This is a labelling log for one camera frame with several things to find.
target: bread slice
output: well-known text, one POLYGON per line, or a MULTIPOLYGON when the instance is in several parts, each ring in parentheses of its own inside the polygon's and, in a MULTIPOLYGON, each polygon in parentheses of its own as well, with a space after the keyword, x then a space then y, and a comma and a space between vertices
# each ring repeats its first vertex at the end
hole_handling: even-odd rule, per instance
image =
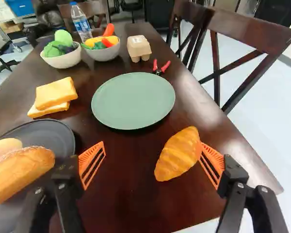
POLYGON ((23 144, 16 138, 5 138, 0 140, 0 157, 11 151, 20 149, 23 144))
POLYGON ((65 103, 78 98, 71 77, 38 86, 34 105, 37 110, 45 110, 54 105, 65 103))
POLYGON ((65 102, 65 103, 61 103, 52 107, 49 107, 45 110, 37 110, 35 105, 33 105, 31 107, 31 109, 28 111, 27 116, 31 117, 31 118, 36 118, 36 117, 41 117, 44 116, 46 114, 50 114, 50 113, 56 113, 56 112, 60 112, 60 111, 66 111, 69 109, 69 105, 70 102, 65 102))
POLYGON ((50 170, 55 155, 44 147, 26 147, 0 162, 0 204, 50 170))

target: plastic bottle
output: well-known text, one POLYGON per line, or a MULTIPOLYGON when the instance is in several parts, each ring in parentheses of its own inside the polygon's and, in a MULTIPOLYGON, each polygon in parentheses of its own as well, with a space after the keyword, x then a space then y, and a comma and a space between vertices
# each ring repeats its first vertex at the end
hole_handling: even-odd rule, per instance
POLYGON ((75 1, 70 3, 71 5, 71 18, 76 27, 82 42, 85 42, 87 39, 92 38, 92 31, 89 23, 87 21, 86 15, 79 8, 78 4, 75 1))

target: desk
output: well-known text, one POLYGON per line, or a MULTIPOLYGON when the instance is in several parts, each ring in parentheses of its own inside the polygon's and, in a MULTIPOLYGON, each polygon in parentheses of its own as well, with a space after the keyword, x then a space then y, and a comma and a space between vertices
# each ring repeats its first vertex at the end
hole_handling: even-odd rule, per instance
MULTIPOLYGON (((35 87, 67 76, 74 80, 79 98, 65 112, 46 117, 66 123, 77 136, 77 153, 104 141, 106 158, 93 182, 78 201, 87 232, 170 233, 218 217, 225 201, 220 199, 204 170, 197 163, 188 172, 168 182, 154 177, 156 161, 165 142, 176 132, 194 125, 201 140, 232 155, 251 175, 249 184, 263 184, 283 191, 276 178, 242 134, 172 52, 149 23, 116 28, 121 39, 120 56, 109 62, 94 62, 85 53, 83 62, 68 69, 54 69, 39 56, 39 44, 0 87, 0 135, 22 123, 35 98, 35 87), (126 49, 130 35, 143 34, 153 54, 150 61, 133 63, 126 49), (92 114, 90 102, 104 82, 128 72, 152 71, 171 60, 163 74, 174 87, 176 103, 170 114, 150 127, 120 131, 102 125, 92 114)), ((50 232, 58 233, 57 216, 50 232)))

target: pliers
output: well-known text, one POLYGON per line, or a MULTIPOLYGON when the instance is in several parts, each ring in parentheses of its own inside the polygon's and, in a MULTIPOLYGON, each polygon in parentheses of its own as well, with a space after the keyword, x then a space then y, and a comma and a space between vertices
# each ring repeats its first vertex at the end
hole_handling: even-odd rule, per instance
POLYGON ((171 61, 168 61, 164 66, 161 67, 161 69, 159 69, 157 67, 157 59, 154 59, 152 73, 160 76, 162 73, 165 73, 165 71, 169 67, 170 63, 171 63, 171 61))

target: green plate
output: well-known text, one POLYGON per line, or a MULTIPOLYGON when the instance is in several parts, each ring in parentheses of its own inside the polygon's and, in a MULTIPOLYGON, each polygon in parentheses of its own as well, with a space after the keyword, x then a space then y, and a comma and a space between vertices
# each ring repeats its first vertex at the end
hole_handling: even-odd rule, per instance
POLYGON ((172 85, 151 73, 128 73, 114 77, 95 92, 94 116, 111 128, 134 130, 163 119, 176 100, 172 85))

